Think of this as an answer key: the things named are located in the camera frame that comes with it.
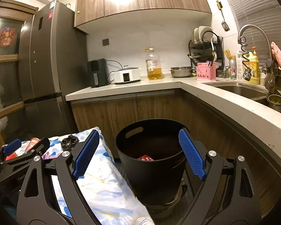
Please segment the yellow detergent bottle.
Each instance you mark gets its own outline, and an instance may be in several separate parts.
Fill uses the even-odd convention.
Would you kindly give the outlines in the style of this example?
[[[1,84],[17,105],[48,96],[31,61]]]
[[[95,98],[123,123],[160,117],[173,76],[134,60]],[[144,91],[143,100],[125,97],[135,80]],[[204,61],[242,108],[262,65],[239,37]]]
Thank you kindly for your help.
[[[260,83],[260,70],[259,70],[259,59],[256,52],[256,47],[252,46],[252,51],[245,54],[245,57],[249,59],[249,62],[245,62],[246,66],[251,69],[250,83],[259,84]]]

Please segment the pink utensil holder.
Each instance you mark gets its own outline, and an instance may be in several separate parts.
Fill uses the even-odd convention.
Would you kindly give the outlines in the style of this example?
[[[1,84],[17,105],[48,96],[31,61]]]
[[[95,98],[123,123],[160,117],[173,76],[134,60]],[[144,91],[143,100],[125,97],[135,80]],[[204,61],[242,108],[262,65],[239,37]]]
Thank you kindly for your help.
[[[198,62],[196,66],[196,79],[202,82],[216,81],[216,65],[208,62]]]

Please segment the blue floral tablecloth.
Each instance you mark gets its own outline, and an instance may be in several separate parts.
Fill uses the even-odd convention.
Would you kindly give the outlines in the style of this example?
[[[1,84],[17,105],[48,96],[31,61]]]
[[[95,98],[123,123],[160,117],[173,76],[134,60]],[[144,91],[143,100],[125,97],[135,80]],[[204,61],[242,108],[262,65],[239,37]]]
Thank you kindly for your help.
[[[16,206],[17,224],[153,224],[145,206],[135,197],[117,169],[98,127],[76,136],[84,142],[99,132],[99,145],[78,180],[72,151],[63,151],[61,137],[51,137],[46,152],[60,153],[43,160],[35,156],[25,175]]]

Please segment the black air fryer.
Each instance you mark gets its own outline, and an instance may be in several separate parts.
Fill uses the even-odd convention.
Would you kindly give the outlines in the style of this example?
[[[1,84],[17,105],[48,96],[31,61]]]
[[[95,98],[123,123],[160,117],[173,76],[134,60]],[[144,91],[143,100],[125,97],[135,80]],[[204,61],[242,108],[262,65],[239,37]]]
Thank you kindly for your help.
[[[92,88],[108,85],[107,63],[104,58],[87,62],[87,69]]]

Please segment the red wrapper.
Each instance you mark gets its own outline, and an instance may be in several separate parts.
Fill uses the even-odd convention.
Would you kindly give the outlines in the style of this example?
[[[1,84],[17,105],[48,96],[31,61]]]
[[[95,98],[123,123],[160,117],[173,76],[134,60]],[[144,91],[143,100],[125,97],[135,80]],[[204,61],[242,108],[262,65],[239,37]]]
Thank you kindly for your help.
[[[154,161],[151,157],[149,157],[146,154],[139,157],[138,160],[140,160],[140,161]]]

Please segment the wooden lower cabinet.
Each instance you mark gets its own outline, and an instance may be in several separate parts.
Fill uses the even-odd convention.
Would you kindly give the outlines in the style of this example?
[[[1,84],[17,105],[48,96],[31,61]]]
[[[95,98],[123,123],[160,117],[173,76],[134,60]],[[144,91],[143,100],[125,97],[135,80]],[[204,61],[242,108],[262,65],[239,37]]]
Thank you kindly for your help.
[[[122,128],[144,119],[173,119],[188,127],[194,139],[221,156],[244,156],[257,186],[263,215],[281,197],[281,165],[261,149],[261,140],[182,89],[74,100],[71,107],[78,130],[99,127],[114,158],[119,157],[115,138]]]

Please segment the black dish rack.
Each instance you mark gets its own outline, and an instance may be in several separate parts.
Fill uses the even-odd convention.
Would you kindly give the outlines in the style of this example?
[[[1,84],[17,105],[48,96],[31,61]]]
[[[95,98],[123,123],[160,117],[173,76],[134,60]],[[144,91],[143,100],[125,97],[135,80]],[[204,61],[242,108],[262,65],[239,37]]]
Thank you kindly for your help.
[[[199,26],[193,30],[188,43],[188,57],[195,70],[199,62],[207,64],[214,59],[216,70],[224,69],[223,37],[213,32],[209,26]]]

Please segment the white bottle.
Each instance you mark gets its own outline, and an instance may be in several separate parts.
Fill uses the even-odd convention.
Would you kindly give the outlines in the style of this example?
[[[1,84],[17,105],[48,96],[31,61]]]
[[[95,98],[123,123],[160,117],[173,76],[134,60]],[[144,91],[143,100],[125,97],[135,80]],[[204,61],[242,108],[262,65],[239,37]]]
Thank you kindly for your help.
[[[244,66],[242,64],[242,51],[238,50],[236,54],[236,61],[237,61],[237,80],[238,81],[245,81],[243,79],[243,73],[244,73]]]

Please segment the stainless steel sink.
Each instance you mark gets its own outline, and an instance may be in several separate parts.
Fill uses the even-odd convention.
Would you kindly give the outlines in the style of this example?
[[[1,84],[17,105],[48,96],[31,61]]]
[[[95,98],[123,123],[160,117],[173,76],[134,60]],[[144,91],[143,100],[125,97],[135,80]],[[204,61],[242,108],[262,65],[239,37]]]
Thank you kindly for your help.
[[[267,91],[258,85],[242,82],[209,82],[207,85],[226,90],[228,92],[240,95],[242,97],[251,99],[264,106],[272,108],[281,113],[281,107],[274,106],[267,101]]]

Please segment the wall power socket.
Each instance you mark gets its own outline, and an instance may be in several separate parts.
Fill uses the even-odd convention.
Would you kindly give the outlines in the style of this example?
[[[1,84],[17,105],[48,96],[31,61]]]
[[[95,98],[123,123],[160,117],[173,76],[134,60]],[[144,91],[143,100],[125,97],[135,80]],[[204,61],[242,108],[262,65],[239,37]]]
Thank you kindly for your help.
[[[103,46],[107,46],[107,45],[109,45],[110,43],[109,43],[109,39],[103,39],[102,40],[102,45]]]

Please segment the hanging metal spatula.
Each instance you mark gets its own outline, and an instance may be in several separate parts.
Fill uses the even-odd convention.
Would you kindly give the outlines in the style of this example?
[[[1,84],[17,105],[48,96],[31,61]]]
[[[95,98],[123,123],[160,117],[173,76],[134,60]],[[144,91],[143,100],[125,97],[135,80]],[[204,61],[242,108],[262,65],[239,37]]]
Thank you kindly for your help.
[[[216,3],[217,3],[217,7],[220,10],[221,15],[222,15],[221,25],[222,25],[224,31],[228,32],[228,31],[230,31],[230,27],[228,26],[228,24],[225,21],[224,14],[223,14],[223,11],[222,11],[223,6],[222,6],[222,4],[221,4],[221,2],[219,0],[216,0]]]

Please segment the stainless steel bowl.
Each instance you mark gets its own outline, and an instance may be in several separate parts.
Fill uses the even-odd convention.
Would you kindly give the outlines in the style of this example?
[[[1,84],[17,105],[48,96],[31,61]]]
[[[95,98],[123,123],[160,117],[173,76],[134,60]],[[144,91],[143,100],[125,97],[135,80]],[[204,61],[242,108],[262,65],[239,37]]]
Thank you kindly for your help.
[[[192,67],[172,67],[170,68],[170,73],[174,78],[186,78],[191,77]]]

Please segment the cooking oil bottle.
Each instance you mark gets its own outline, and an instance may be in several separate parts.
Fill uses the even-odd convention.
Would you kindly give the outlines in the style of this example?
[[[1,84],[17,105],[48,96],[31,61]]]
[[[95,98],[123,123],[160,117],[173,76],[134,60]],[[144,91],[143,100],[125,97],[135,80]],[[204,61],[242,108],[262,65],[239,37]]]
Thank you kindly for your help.
[[[163,78],[159,55],[153,48],[146,48],[146,68],[149,80],[159,80]]]

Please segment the wooden glass door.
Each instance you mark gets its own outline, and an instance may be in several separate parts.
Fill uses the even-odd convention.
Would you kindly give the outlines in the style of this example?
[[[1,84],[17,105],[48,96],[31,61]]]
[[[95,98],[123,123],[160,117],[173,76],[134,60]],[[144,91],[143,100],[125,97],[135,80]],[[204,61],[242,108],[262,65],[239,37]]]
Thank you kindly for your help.
[[[13,0],[0,1],[0,147],[31,135],[20,86],[20,50],[29,41],[37,8]]]

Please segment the black plastic bag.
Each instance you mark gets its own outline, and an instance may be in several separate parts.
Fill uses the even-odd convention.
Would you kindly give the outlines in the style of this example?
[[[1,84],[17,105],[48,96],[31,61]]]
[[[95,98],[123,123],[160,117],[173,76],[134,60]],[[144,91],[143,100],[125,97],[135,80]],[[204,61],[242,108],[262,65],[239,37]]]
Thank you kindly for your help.
[[[72,151],[76,144],[78,144],[79,139],[74,135],[69,135],[61,141],[61,147],[63,151]]]

